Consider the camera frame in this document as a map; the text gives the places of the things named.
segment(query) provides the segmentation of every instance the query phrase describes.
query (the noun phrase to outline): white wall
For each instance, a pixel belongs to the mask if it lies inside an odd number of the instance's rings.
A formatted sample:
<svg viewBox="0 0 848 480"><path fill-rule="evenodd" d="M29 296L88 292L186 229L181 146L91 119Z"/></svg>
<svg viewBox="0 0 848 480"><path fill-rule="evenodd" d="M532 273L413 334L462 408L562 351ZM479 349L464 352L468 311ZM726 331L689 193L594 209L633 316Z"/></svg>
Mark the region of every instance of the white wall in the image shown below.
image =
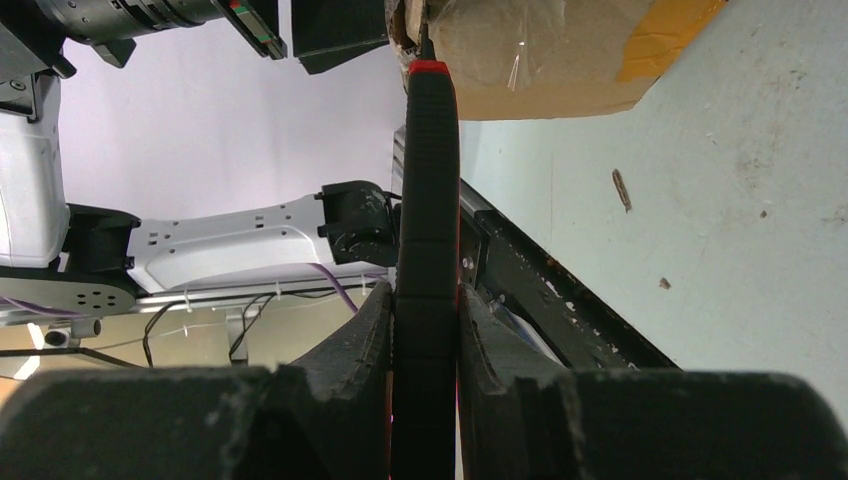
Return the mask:
<svg viewBox="0 0 848 480"><path fill-rule="evenodd" d="M630 112L464 125L463 176L681 367L800 375L848 425L845 8L729 2Z"/></svg>
<svg viewBox="0 0 848 480"><path fill-rule="evenodd" d="M68 201L190 218L333 182L389 186L405 96L388 47L309 76L294 58L260 58L225 20L137 40L123 70L67 42L79 70L62 85Z"/></svg>

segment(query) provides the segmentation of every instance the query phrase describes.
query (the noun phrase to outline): black bracket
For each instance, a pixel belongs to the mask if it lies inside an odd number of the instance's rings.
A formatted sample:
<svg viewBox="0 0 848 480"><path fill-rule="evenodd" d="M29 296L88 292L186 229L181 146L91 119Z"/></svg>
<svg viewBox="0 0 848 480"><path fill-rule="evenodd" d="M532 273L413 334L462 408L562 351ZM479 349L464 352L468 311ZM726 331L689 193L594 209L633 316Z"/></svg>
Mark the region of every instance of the black bracket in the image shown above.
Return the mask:
<svg viewBox="0 0 848 480"><path fill-rule="evenodd" d="M310 75L389 43L383 0L292 0L294 56Z"/></svg>
<svg viewBox="0 0 848 480"><path fill-rule="evenodd" d="M56 77L34 73L0 83L0 112L21 115L30 123L38 123L44 113L44 97Z"/></svg>
<svg viewBox="0 0 848 480"><path fill-rule="evenodd" d="M393 267L398 259L397 213L379 186L365 181L322 187L317 200L324 203L326 238L336 265L368 262Z"/></svg>
<svg viewBox="0 0 848 480"><path fill-rule="evenodd" d="M470 191L463 184L463 191ZM566 366L677 368L515 224L491 206L462 210L460 272L487 301L530 323Z"/></svg>

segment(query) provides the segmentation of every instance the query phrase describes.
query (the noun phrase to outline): screwdriver handle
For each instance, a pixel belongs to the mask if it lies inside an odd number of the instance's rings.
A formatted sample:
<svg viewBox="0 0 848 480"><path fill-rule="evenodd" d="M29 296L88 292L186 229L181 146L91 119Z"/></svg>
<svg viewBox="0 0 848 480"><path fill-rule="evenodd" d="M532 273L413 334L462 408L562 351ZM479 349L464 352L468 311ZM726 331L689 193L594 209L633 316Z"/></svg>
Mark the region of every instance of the screwdriver handle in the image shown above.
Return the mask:
<svg viewBox="0 0 848 480"><path fill-rule="evenodd" d="M392 477L453 476L459 121L447 65L409 68L393 343Z"/></svg>

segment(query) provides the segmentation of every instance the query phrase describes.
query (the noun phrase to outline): white cable tie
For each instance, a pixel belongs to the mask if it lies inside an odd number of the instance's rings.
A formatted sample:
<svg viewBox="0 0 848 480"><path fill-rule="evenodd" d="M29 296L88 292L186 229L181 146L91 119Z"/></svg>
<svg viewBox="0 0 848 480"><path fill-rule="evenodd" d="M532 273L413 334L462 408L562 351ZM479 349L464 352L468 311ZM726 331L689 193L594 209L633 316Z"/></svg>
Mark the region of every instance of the white cable tie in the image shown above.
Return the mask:
<svg viewBox="0 0 848 480"><path fill-rule="evenodd" d="M194 309L191 308L191 302L189 302L189 300L188 300L188 288L183 290L183 300L185 300L185 302L186 302L186 312L188 312L188 313L193 312Z"/></svg>

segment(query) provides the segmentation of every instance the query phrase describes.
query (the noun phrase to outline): black mount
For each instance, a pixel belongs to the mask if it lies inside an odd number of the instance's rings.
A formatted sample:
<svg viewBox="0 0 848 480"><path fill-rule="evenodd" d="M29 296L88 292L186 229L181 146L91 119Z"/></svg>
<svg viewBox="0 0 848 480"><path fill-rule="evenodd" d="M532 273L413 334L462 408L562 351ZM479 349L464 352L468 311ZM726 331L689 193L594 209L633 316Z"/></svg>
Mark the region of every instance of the black mount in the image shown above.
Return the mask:
<svg viewBox="0 0 848 480"><path fill-rule="evenodd" d="M69 205L71 210L62 256L46 268L0 267L5 294L24 291L50 299L61 310L108 315L126 311L143 295L132 281L126 257L130 232L139 220L115 210Z"/></svg>
<svg viewBox="0 0 848 480"><path fill-rule="evenodd" d="M336 265L367 262L397 265L399 206L379 186L365 181L326 185L315 196L324 203L318 236L330 242Z"/></svg>

